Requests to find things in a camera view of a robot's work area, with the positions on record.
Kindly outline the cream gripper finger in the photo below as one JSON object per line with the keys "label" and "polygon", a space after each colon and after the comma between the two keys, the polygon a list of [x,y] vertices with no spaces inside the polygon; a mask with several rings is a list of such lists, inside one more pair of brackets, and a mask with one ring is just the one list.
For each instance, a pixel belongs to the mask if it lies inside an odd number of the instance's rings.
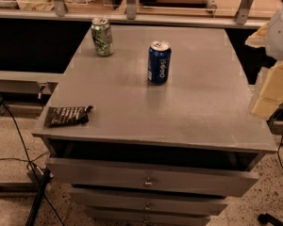
{"label": "cream gripper finger", "polygon": [[261,26],[256,32],[254,32],[246,39],[245,44],[253,48],[264,47],[266,42],[268,25],[269,23],[266,23]]}
{"label": "cream gripper finger", "polygon": [[262,82],[257,82],[259,92],[254,95],[251,114],[268,120],[283,103],[283,61],[266,71]]}

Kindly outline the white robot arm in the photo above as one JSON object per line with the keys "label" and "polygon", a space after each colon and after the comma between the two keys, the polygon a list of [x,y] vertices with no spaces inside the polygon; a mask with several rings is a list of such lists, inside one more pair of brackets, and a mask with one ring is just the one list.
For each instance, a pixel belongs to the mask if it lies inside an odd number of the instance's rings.
{"label": "white robot arm", "polygon": [[251,113],[268,120],[283,103],[283,5],[271,20],[249,36],[246,45],[264,47],[268,57],[276,60],[268,70]]}

